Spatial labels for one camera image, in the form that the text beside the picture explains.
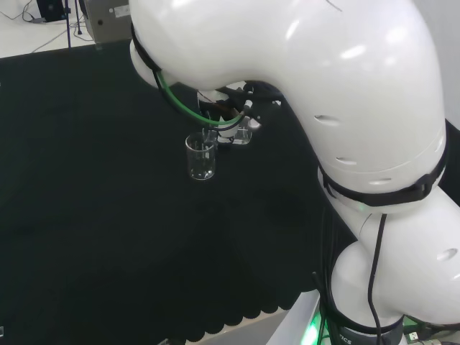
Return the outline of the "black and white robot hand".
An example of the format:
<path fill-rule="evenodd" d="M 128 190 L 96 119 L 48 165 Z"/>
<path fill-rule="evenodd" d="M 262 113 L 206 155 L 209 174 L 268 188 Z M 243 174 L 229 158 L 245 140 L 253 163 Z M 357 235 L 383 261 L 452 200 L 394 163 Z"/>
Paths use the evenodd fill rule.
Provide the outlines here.
<path fill-rule="evenodd" d="M 204 139 L 217 145 L 246 145 L 252 134 L 282 111 L 283 95 L 259 81 L 233 83 L 215 91 L 198 91 L 200 115 L 220 124 L 207 124 Z"/>

